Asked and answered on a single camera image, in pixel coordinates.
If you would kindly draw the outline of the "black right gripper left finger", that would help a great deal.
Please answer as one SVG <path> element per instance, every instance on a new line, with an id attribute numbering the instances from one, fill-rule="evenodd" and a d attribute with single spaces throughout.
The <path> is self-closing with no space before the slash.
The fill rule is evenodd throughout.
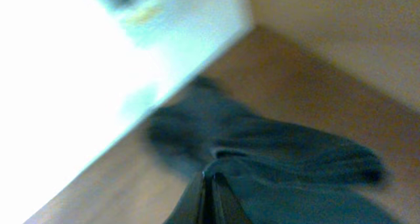
<path id="1" fill-rule="evenodd" d="M 203 223 L 205 193 L 205 176 L 203 173 L 197 173 L 185 188 L 177 205 L 164 224 Z"/>

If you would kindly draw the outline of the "black Nike t-shirt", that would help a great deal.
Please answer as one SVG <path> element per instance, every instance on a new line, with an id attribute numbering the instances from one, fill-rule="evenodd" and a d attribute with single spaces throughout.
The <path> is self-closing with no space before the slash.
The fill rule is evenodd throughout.
<path id="1" fill-rule="evenodd" d="M 211 180 L 222 173 L 253 223 L 395 223 L 354 185 L 385 169 L 368 148 L 317 129 L 260 116 L 209 78 L 148 120 L 148 138 L 175 171 L 205 176 L 203 223 L 213 223 Z"/>

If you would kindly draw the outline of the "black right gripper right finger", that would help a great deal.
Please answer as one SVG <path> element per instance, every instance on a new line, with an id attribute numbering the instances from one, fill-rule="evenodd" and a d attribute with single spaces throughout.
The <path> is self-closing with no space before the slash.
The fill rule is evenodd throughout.
<path id="1" fill-rule="evenodd" d="M 252 224 L 222 173 L 211 180 L 211 211 L 215 224 Z"/>

